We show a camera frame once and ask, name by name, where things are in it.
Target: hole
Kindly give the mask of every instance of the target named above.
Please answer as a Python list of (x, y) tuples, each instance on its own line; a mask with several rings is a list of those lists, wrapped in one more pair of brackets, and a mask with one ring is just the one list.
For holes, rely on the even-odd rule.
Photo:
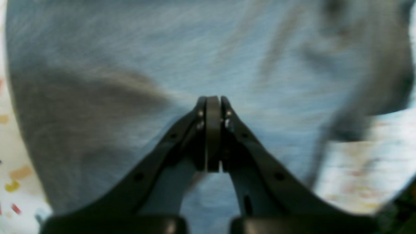
[(253, 215), (253, 206), (251, 205), (251, 200), (248, 195), (244, 196), (244, 208), (246, 215)]
[(144, 178), (144, 174), (139, 172), (134, 176), (134, 181), (139, 182)]
[(275, 173), (275, 179), (277, 179), (278, 181), (282, 181), (285, 179), (285, 175), (283, 175), (282, 173)]

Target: gray fabric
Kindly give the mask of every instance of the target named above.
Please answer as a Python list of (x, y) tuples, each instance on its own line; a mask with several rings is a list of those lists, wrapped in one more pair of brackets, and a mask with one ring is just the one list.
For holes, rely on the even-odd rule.
[[(399, 3), (9, 1), (14, 105), (54, 210), (109, 190), (201, 95), (226, 95), (312, 186), (328, 138), (358, 139), (411, 77)], [(201, 180), (181, 212), (193, 233), (225, 233), (239, 213), (228, 175)]]

